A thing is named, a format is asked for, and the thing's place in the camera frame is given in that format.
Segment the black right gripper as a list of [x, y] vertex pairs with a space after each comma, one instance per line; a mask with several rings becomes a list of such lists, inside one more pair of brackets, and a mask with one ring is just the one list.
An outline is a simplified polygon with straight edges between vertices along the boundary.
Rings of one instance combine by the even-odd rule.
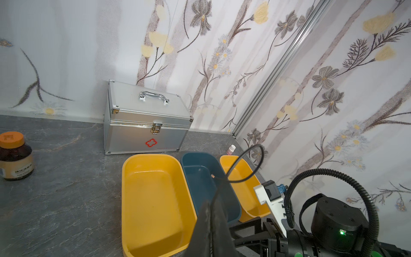
[[[254, 233], [250, 236], [241, 236], [239, 231], [252, 228]], [[229, 228], [234, 239], [234, 247], [238, 250], [246, 247], [260, 257], [286, 257], [286, 238], [280, 233], [280, 227], [272, 218], [265, 221], [262, 218], [254, 218]]]

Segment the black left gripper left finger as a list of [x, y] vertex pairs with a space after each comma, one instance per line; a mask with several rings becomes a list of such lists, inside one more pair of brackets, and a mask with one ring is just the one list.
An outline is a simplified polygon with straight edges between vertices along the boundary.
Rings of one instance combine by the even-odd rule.
[[210, 202], [205, 201], [183, 257], [210, 257], [211, 250], [211, 208]]

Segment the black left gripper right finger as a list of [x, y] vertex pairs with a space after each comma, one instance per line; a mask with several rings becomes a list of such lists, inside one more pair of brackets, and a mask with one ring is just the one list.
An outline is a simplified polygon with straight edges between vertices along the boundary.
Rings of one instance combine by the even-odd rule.
[[215, 199], [211, 204], [211, 255], [212, 257], [238, 256], [222, 204], [218, 199]]

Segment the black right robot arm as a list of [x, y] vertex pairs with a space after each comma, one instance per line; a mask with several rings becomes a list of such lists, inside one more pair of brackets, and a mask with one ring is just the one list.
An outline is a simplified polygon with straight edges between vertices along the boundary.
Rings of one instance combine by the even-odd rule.
[[[366, 202], [368, 216], [340, 200], [319, 193], [309, 198], [301, 213], [315, 205], [311, 231], [299, 216], [295, 224], [291, 196], [305, 178], [325, 175], [338, 178]], [[260, 217], [230, 228], [235, 247], [248, 247], [262, 257], [408, 257], [410, 251], [380, 243], [378, 214], [368, 192], [352, 177], [330, 169], [311, 169], [299, 175], [290, 186], [267, 181], [254, 189], [260, 204], [268, 205], [273, 219]]]

